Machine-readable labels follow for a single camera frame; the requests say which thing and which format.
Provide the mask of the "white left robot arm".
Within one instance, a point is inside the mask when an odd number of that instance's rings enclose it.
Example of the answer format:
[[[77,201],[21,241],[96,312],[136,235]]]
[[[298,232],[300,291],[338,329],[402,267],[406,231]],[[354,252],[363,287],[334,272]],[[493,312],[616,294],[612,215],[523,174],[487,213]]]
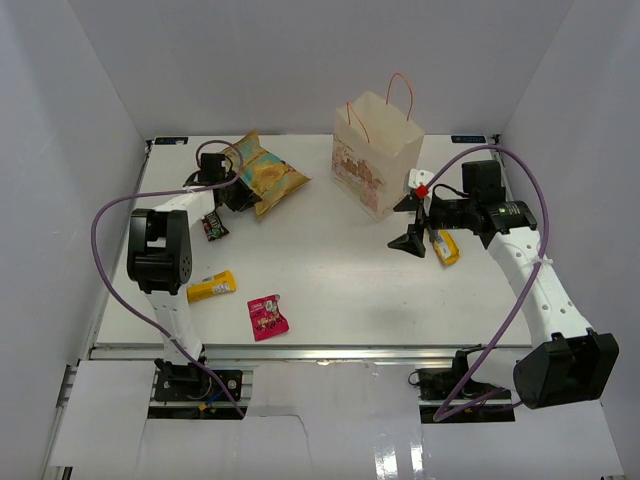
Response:
[[[244,157],[229,153],[200,155],[194,179],[165,203],[132,212],[129,225],[127,274],[144,292],[163,336],[159,367],[185,366],[177,387],[199,399],[211,387],[211,374],[195,363],[203,344],[191,320],[186,286],[194,266],[191,228],[210,221],[219,206],[242,212],[260,200],[241,179]]]

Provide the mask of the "brown potato chips bag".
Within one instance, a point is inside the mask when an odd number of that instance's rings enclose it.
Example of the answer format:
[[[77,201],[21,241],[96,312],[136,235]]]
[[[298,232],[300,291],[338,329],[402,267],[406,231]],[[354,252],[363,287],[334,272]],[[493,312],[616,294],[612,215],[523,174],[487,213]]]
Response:
[[[233,147],[222,151],[232,162],[233,172],[228,174],[229,177],[233,177],[238,171],[237,151],[243,156],[243,169],[239,179],[261,197],[261,201],[252,207],[257,219],[264,217],[285,197],[310,181],[309,177],[262,147],[257,130],[252,130]]]

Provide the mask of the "cream paper gift bag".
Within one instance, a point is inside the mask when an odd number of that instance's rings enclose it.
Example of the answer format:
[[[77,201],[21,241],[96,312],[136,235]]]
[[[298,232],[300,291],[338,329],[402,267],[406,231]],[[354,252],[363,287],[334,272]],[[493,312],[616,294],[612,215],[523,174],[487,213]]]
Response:
[[[425,136],[412,119],[414,92],[400,110],[366,91],[335,110],[331,173],[333,180],[374,220],[388,217],[404,198],[406,177],[418,163]]]

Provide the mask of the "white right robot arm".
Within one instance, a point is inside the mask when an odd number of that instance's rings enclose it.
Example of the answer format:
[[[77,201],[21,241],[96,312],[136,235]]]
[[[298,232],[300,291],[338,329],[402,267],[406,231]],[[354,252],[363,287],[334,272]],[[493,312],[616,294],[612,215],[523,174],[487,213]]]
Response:
[[[399,211],[415,220],[389,248],[417,257],[424,241],[448,230],[468,230],[501,268],[517,297],[516,307],[528,327],[531,349],[478,345],[457,351],[446,388],[472,399],[487,386],[509,390],[530,409],[597,400],[619,355],[610,333],[598,333],[579,312],[560,282],[551,259],[541,252],[543,233],[529,207],[509,201],[496,160],[466,162],[462,189],[453,199],[435,193],[432,173],[413,169]]]

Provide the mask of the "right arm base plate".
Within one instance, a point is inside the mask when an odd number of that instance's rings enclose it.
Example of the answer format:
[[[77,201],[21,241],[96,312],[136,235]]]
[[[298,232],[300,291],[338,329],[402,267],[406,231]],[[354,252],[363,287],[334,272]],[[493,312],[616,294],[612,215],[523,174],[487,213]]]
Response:
[[[423,425],[435,423],[433,417],[436,411],[469,369],[469,354],[479,351],[479,347],[459,350],[448,367],[418,368],[409,374],[408,384],[418,391],[420,419]],[[454,397],[448,409],[471,401],[473,404],[470,407],[445,419],[444,423],[509,423],[516,420],[509,390],[500,390],[489,383],[469,380]]]

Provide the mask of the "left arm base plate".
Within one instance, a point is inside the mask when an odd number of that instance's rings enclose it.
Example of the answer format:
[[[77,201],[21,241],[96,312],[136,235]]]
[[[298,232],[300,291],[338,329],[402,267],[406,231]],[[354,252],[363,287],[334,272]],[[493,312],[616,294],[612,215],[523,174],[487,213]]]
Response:
[[[241,370],[215,370],[224,388],[197,366],[175,365],[162,359],[155,359],[156,380],[153,401],[163,406],[178,404],[204,404],[206,407],[228,403],[232,398],[239,402],[242,395],[244,374]]]

